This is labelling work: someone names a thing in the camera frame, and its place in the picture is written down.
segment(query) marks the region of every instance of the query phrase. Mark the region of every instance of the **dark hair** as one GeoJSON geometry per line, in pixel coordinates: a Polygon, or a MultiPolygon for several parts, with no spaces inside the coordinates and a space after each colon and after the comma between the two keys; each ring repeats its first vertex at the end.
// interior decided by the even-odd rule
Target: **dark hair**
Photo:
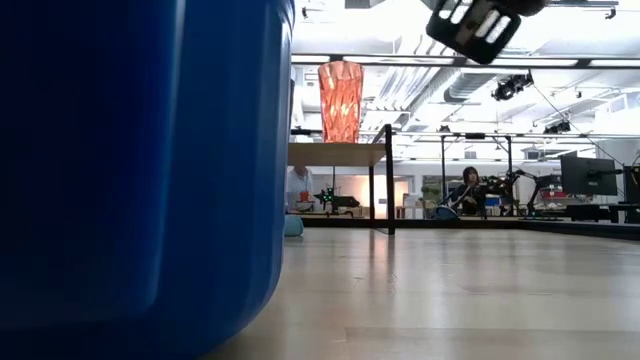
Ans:
{"type": "Polygon", "coordinates": [[[469,175],[471,174],[476,174],[477,177],[480,177],[480,175],[478,175],[478,170],[476,170],[476,168],[474,168],[473,166],[469,166],[462,172],[462,178],[464,179],[465,184],[469,182],[469,175]]]}

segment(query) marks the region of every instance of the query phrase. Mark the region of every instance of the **wooden floor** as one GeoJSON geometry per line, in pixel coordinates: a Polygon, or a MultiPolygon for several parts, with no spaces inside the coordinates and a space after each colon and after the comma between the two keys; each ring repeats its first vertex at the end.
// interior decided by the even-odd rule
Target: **wooden floor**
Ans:
{"type": "Polygon", "coordinates": [[[307,229],[206,359],[640,358],[640,247],[524,231],[307,229]]]}

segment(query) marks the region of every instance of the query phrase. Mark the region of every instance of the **shelf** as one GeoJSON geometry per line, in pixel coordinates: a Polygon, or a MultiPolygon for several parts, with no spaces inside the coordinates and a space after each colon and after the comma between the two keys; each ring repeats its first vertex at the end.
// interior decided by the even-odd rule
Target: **shelf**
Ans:
{"type": "Polygon", "coordinates": [[[289,165],[369,167],[384,155],[384,144],[289,144],[289,165]]]}

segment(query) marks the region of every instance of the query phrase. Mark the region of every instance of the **person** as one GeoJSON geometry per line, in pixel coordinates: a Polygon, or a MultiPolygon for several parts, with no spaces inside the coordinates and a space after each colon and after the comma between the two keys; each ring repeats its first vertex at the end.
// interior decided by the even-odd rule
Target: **person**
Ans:
{"type": "Polygon", "coordinates": [[[462,205],[462,214],[476,215],[484,209],[485,194],[480,185],[480,176],[478,170],[470,166],[462,172],[464,184],[458,186],[454,191],[451,200],[453,201],[453,210],[457,210],[462,205]]]}
{"type": "Polygon", "coordinates": [[[294,165],[293,169],[287,175],[287,205],[292,210],[296,211],[309,211],[313,207],[313,179],[312,173],[304,165],[294,165]],[[308,199],[305,202],[301,202],[303,199],[301,194],[306,193],[308,199]],[[292,200],[295,200],[295,205],[290,204],[292,200]]]}

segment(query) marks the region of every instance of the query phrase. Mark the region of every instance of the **blue plastic bin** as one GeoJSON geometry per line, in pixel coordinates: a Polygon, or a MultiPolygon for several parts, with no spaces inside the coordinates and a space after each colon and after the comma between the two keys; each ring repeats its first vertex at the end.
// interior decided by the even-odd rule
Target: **blue plastic bin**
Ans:
{"type": "Polygon", "coordinates": [[[0,330],[140,314],[158,285],[176,1],[0,14],[0,330]]]}
{"type": "MultiPolygon", "coordinates": [[[[154,11],[164,6],[166,14],[170,3],[186,4],[178,12],[183,36],[162,256],[158,262],[156,248],[136,243],[127,258],[159,264],[155,302],[139,316],[0,333],[2,358],[193,359],[249,324],[275,290],[283,250],[293,1],[138,3],[154,11]],[[256,199],[260,204],[253,206],[256,199]]],[[[132,227],[158,224],[128,219],[132,227]]]]}

